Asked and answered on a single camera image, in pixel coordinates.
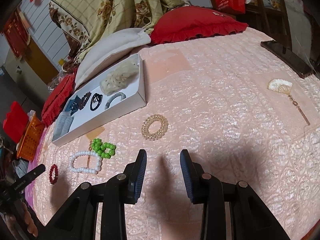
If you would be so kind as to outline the left hand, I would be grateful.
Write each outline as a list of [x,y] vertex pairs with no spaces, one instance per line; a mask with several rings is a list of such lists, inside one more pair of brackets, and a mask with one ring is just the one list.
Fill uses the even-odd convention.
[[34,220],[31,217],[28,207],[24,202],[19,200],[17,202],[18,218],[21,219],[19,223],[16,217],[12,213],[6,213],[4,215],[5,223],[15,239],[36,239],[39,231],[35,225]]

